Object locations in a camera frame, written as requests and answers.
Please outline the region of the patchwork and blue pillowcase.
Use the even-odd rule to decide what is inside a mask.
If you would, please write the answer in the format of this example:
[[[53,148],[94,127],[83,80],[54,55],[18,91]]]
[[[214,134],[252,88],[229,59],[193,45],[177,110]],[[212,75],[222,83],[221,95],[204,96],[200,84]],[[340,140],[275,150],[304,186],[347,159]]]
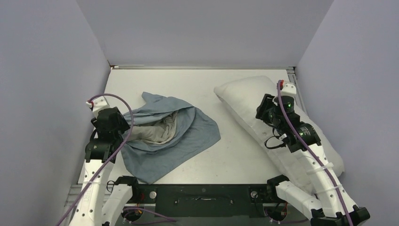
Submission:
[[[132,116],[124,114],[133,131],[121,150],[126,170],[141,182],[157,182],[221,139],[217,123],[192,104],[148,92],[142,99]]]

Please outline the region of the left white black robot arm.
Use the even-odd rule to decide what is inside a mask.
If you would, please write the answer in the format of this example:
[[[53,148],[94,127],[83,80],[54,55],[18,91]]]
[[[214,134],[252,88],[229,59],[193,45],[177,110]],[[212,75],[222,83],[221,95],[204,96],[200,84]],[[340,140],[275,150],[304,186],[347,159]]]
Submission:
[[[117,107],[104,107],[91,120],[95,127],[85,147],[84,178],[77,200],[72,204],[71,226],[113,226],[127,202],[140,197],[138,181],[120,176],[114,182],[109,198],[107,183],[116,162],[116,154],[125,144],[122,135],[130,129]]]

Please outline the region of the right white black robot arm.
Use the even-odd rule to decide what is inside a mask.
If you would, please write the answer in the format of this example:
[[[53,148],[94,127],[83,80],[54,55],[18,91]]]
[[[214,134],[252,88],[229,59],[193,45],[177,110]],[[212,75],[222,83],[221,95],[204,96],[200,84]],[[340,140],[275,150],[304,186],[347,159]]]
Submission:
[[[315,128],[295,113],[293,97],[265,94],[255,117],[277,132],[280,147],[287,147],[304,167],[315,190],[305,194],[286,176],[278,176],[266,188],[269,200],[287,201],[312,226],[360,226],[370,219],[367,208],[358,206],[339,182]]]

